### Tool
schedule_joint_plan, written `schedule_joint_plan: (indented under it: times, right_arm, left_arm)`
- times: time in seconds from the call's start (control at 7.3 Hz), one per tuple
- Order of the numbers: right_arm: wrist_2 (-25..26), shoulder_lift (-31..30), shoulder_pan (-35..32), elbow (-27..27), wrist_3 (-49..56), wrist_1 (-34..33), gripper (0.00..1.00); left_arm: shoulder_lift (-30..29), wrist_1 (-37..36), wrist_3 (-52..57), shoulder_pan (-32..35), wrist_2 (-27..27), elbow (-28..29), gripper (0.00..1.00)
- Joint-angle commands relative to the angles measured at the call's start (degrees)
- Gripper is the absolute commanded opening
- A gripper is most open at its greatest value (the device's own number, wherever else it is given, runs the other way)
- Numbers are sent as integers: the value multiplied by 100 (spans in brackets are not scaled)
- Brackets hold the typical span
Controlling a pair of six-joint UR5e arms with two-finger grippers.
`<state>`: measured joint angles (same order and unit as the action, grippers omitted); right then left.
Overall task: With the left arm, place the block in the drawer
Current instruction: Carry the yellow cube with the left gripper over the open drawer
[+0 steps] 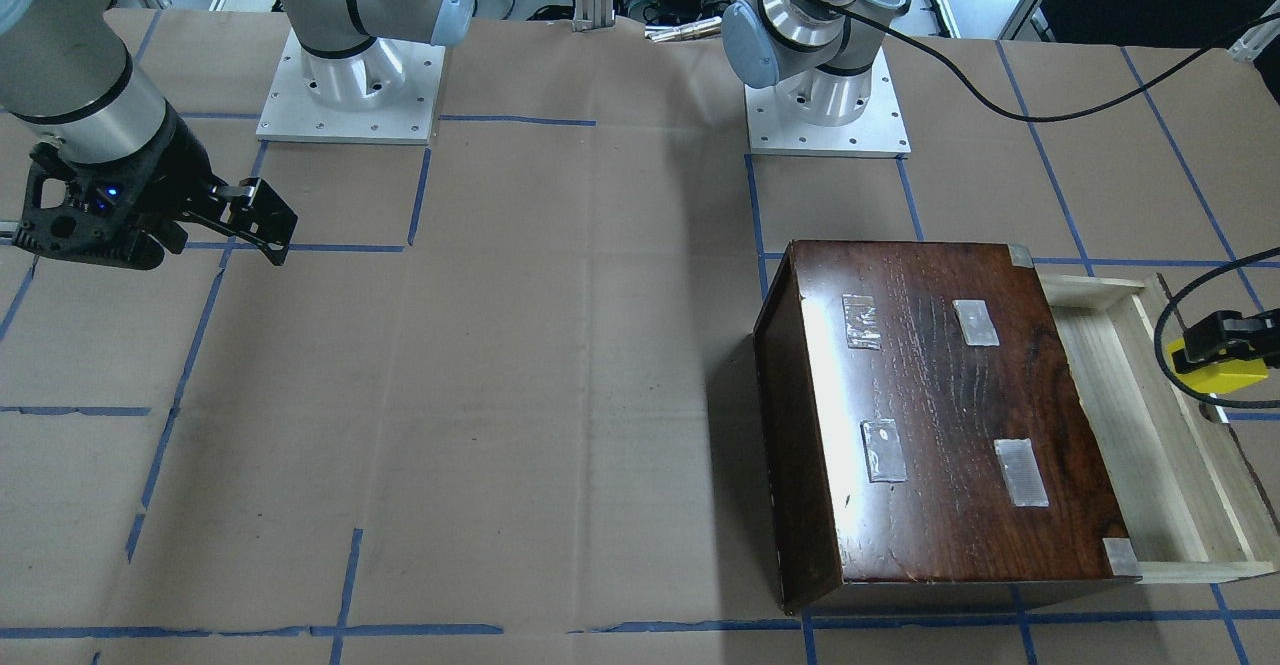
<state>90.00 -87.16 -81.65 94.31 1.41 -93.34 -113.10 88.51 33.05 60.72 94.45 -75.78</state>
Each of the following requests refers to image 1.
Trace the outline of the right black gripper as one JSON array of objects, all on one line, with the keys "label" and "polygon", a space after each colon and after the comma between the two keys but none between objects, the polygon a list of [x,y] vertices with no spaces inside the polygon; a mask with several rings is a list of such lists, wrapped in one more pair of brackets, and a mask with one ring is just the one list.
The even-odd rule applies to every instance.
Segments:
[{"label": "right black gripper", "polygon": [[297,214],[262,178],[227,185],[183,119],[168,110],[156,136],[113,162],[73,162],[68,146],[31,150],[23,214],[13,244],[41,258],[115,269],[156,269],[198,223],[285,263]]}]

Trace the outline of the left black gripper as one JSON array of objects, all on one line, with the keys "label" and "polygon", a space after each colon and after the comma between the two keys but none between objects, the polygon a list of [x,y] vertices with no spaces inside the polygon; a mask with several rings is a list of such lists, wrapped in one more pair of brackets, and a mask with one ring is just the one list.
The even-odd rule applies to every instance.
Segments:
[{"label": "left black gripper", "polygon": [[1187,368],[1221,361],[1262,361],[1279,364],[1279,309],[1243,317],[1239,311],[1213,311],[1183,331],[1183,364]]}]

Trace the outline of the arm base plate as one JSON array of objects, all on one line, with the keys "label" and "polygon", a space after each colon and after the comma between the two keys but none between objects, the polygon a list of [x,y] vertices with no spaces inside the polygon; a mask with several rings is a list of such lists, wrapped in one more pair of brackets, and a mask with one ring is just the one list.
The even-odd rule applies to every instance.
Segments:
[{"label": "arm base plate", "polygon": [[445,47],[378,38],[329,59],[285,41],[256,136],[316,145],[430,145]]},{"label": "arm base plate", "polygon": [[819,69],[745,88],[750,153],[905,159],[911,142],[883,51],[869,72]]}]

